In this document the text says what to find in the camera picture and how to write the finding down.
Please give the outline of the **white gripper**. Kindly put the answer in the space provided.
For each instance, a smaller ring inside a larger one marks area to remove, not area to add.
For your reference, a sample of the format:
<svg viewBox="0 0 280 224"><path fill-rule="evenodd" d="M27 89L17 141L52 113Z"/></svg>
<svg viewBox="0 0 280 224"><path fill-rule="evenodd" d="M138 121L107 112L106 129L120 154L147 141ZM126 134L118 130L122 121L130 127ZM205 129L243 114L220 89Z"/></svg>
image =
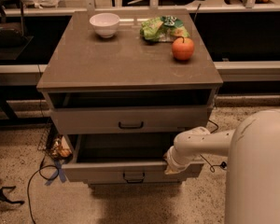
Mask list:
<svg viewBox="0 0 280 224"><path fill-rule="evenodd" d="M164 171L166 175L177 175L184 172L189 165L194 161L196 154L185 149L171 146L162 156L167 167Z"/></svg>

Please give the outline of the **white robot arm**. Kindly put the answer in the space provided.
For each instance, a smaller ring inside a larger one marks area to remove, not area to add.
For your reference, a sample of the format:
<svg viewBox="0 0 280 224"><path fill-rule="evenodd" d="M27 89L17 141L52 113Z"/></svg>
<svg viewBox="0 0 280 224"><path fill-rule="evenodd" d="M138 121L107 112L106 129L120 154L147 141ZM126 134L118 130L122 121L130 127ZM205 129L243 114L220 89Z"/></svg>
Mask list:
<svg viewBox="0 0 280 224"><path fill-rule="evenodd" d="M165 173L185 171L198 154L228 158L225 224L280 224L280 109L257 112L234 130L178 134Z"/></svg>

